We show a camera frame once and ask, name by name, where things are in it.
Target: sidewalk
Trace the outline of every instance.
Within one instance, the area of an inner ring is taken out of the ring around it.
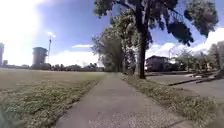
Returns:
[[[56,128],[192,128],[115,76],[107,76],[56,124]]]

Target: light pole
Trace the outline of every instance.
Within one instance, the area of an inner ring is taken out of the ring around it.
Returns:
[[[48,63],[50,63],[50,51],[51,51],[51,43],[52,43],[52,39],[56,38],[56,35],[54,35],[52,32],[48,32],[47,33],[50,37],[49,39],[49,48],[48,48]]]

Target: field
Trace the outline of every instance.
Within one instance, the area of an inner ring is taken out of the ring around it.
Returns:
[[[51,127],[103,76],[104,73],[0,69],[0,127]]]

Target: blue sky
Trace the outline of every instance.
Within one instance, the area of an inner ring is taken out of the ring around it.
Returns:
[[[7,1],[0,0],[0,11],[8,12],[8,15],[0,12],[0,16],[5,19],[0,23],[0,27],[4,28],[4,31],[0,30],[0,34],[3,34],[0,41],[6,44],[4,59],[8,59],[10,64],[31,64],[33,47],[48,48],[48,31],[56,35],[50,63],[86,65],[98,61],[89,48],[92,45],[91,37],[109,26],[109,18],[99,19],[93,14],[93,0],[21,0],[17,4],[16,0]],[[224,1],[215,2],[220,20],[216,31],[205,39],[191,26],[195,42],[189,49],[208,49],[212,43],[224,40],[220,34],[224,34]],[[147,57],[153,54],[167,56],[169,49],[178,51],[183,48],[165,31],[155,29],[152,36],[154,44],[147,51]]]

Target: cloud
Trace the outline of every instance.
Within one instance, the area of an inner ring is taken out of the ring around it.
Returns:
[[[217,42],[224,41],[223,33],[224,28],[217,28],[216,31],[209,33],[209,36],[205,42],[201,42],[194,47],[187,47],[182,44],[175,45],[174,43],[165,43],[163,45],[153,44],[146,52],[146,58],[151,57],[152,55],[169,57],[170,54],[170,56],[176,56],[183,49],[188,49],[193,53],[200,51],[208,52],[212,44],[217,44]]]
[[[64,64],[65,66],[78,64],[80,66],[86,66],[90,63],[98,62],[98,55],[94,55],[92,52],[73,52],[65,50],[56,55],[50,57],[51,64]]]
[[[93,45],[91,44],[77,44],[72,46],[72,48],[91,48]]]

